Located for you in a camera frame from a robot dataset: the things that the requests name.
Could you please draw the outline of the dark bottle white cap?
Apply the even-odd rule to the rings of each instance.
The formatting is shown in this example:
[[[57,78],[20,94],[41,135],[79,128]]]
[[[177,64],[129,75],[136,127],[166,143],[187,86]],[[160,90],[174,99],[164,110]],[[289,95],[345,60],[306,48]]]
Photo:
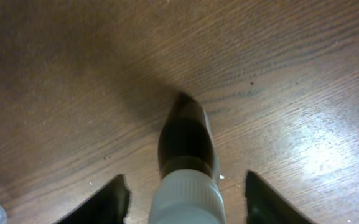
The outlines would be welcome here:
[[[176,98],[164,123],[157,158],[161,182],[151,203],[149,223],[226,223],[208,115],[185,93]]]

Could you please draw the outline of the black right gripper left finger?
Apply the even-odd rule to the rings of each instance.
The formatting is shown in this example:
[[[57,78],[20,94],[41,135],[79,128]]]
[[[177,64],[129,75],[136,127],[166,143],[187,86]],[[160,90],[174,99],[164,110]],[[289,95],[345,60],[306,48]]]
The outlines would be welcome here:
[[[125,175],[119,174],[58,224],[123,224],[131,202]]]

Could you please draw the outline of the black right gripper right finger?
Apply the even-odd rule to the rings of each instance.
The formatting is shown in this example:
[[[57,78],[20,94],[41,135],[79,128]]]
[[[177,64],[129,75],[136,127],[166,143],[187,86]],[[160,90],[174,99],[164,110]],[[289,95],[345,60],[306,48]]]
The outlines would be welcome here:
[[[314,223],[252,170],[246,172],[245,200],[247,224]]]

